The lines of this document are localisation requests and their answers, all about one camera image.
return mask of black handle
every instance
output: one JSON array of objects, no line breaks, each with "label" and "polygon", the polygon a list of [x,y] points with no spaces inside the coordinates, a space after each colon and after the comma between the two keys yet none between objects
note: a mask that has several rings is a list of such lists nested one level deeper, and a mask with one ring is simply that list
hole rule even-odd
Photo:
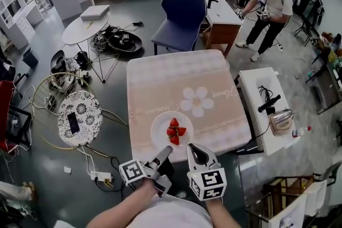
[{"label": "black handle", "polygon": [[217,3],[219,2],[218,0],[208,0],[208,6],[207,6],[208,9],[211,8],[211,6],[212,6],[212,1],[217,2]]},{"label": "black handle", "polygon": [[266,103],[264,103],[262,106],[258,107],[258,111],[261,113],[263,112],[266,108],[271,107],[274,105],[279,99],[281,98],[280,95],[278,95],[275,98],[272,98],[271,100],[268,100]]}]

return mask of pink tablecloth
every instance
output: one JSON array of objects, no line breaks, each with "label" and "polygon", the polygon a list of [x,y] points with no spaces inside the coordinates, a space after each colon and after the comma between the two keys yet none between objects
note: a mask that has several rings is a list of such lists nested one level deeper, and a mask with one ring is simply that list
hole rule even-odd
[{"label": "pink tablecloth", "polygon": [[[127,66],[129,130],[133,158],[152,159],[159,152],[151,139],[154,119],[178,111],[192,122],[193,143],[217,155],[245,145],[250,127],[230,75],[218,50],[163,54],[134,59]],[[187,159],[186,150],[170,155]]]}]

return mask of power strip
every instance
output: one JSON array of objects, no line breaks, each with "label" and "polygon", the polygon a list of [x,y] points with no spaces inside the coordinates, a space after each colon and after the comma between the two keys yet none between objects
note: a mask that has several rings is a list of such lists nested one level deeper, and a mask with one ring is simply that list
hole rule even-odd
[{"label": "power strip", "polygon": [[90,177],[92,180],[95,180],[95,178],[97,177],[97,180],[99,182],[104,182],[106,180],[107,182],[110,183],[112,181],[112,174],[111,173],[91,171]]}]

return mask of strawberry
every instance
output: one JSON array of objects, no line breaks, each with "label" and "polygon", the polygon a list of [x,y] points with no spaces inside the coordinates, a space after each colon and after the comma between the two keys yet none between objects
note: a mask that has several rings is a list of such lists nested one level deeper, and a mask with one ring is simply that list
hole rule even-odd
[{"label": "strawberry", "polygon": [[180,139],[178,136],[174,136],[170,138],[170,142],[173,143],[174,145],[179,145],[180,144]]},{"label": "strawberry", "polygon": [[169,137],[174,137],[174,136],[177,135],[177,131],[176,131],[176,129],[174,129],[174,128],[168,127],[167,130],[166,130],[166,134],[167,134]]},{"label": "strawberry", "polygon": [[171,122],[170,122],[170,127],[179,127],[180,124],[178,123],[176,118],[172,118]]},{"label": "strawberry", "polygon": [[186,128],[177,128],[178,136],[180,137],[184,136],[185,132],[186,132]]}]

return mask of red chair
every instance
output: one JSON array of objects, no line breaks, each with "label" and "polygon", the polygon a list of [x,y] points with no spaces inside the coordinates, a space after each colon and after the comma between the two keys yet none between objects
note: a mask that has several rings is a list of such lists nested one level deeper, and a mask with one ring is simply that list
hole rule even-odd
[{"label": "red chair", "polygon": [[[0,149],[6,152],[9,152],[11,149],[15,147],[15,145],[13,144],[6,145],[6,139],[16,144],[22,143],[27,146],[30,145],[30,143],[27,140],[22,140],[22,135],[26,135],[26,131],[30,125],[32,116],[30,112],[23,111],[22,109],[19,109],[11,105],[14,90],[15,87],[13,82],[0,81]],[[27,119],[24,122],[24,126],[19,130],[18,134],[15,136],[11,133],[6,132],[6,128],[8,114],[10,113],[12,115],[19,116],[17,112],[26,115]]]}]

